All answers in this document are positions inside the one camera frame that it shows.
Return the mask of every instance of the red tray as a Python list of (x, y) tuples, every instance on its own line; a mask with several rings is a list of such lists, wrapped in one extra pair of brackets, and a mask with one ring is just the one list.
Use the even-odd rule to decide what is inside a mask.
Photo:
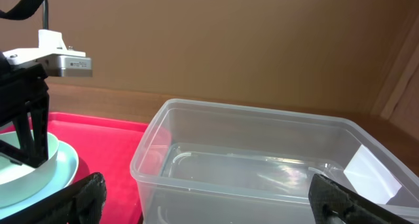
[(147, 126), (68, 113), (49, 114), (48, 131), (79, 154), (75, 181), (92, 172), (105, 177), (107, 198), (100, 223), (139, 223), (141, 204), (130, 163)]

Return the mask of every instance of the light blue bowl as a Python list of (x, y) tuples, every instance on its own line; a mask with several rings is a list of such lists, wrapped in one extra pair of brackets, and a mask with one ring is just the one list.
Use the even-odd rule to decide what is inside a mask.
[(40, 191), (27, 199), (24, 199), (16, 204), (0, 208), (0, 220), (23, 210), (32, 204), (54, 194), (55, 192), (67, 187), (73, 181), (77, 168), (79, 167), (79, 156), (76, 150), (69, 144), (60, 141), (60, 148), (58, 149), (57, 168), (51, 181), (45, 185)]
[[(3, 140), (20, 148), (16, 132), (0, 134)], [(17, 165), (0, 157), (0, 207), (17, 203), (40, 191), (52, 178), (56, 170), (59, 141), (48, 133), (48, 160), (38, 168)]]

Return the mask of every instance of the black cable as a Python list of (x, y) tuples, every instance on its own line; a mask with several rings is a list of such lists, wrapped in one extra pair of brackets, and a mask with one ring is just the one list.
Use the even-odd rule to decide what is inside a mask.
[(25, 20), (35, 14), (43, 1), (44, 0), (20, 0), (19, 3), (8, 12), (0, 10), (0, 18), (8, 20)]
[(42, 28), (43, 29), (49, 29), (48, 0), (44, 0), (42, 5), (43, 5)]

